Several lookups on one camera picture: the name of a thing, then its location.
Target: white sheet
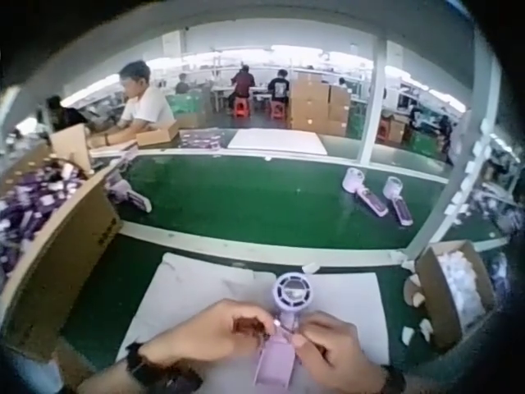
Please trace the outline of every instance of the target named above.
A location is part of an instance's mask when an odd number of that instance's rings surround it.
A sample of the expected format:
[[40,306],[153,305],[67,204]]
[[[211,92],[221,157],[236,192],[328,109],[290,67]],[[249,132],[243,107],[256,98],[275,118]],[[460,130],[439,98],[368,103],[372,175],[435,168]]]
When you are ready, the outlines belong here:
[[315,133],[287,129],[240,129],[231,139],[228,148],[328,155]]
[[[374,273],[312,275],[312,309],[325,310],[355,323],[364,352],[371,360],[388,364],[386,321]],[[133,341],[147,341],[222,298],[253,300],[273,307],[272,273],[231,268],[175,254],[164,254],[146,294],[131,321],[117,359]],[[199,392],[213,394],[259,393],[253,386],[257,360],[228,360],[213,365]],[[321,393],[299,365],[290,392]]]

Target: red stool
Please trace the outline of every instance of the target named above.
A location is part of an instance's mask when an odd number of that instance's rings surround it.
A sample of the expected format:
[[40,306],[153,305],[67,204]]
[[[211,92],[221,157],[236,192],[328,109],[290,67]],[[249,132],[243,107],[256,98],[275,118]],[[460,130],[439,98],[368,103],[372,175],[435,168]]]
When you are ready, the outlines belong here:
[[233,105],[234,117],[249,117],[249,104],[247,98],[236,97]]
[[285,105],[279,101],[270,102],[270,119],[284,119]]

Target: hand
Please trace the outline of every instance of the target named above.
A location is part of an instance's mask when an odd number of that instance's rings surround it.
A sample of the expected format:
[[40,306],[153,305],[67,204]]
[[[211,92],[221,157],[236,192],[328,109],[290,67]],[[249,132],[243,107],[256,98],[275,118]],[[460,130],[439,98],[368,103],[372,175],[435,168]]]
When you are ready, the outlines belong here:
[[[238,329],[238,322],[256,322],[261,332]],[[273,317],[258,305],[222,300],[140,347],[146,360],[169,366],[181,359],[215,361],[254,353],[263,333],[273,334]]]
[[367,359],[353,324],[316,312],[299,323],[291,342],[306,370],[325,387],[374,393],[385,384],[386,372]]

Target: white t-shirt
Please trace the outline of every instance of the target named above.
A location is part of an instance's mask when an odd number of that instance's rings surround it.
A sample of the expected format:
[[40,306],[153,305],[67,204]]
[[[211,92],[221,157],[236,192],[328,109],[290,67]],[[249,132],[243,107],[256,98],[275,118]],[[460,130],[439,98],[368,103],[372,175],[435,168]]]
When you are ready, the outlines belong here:
[[127,101],[121,120],[134,119],[149,121],[154,126],[169,125],[175,120],[166,96],[153,86],[149,86],[140,99],[135,97]]

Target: wristwatch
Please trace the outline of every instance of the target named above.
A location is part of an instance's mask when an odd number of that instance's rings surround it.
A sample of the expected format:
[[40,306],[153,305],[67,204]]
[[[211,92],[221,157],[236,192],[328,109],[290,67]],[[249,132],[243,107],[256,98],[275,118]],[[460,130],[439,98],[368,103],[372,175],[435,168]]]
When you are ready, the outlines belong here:
[[381,394],[401,394],[407,387],[404,375],[391,365],[381,366],[386,372],[385,385],[381,389]]
[[203,380],[190,367],[176,364],[168,369],[149,363],[139,354],[142,343],[133,342],[127,346],[127,371],[146,388],[164,387],[162,392],[191,394],[203,384]]

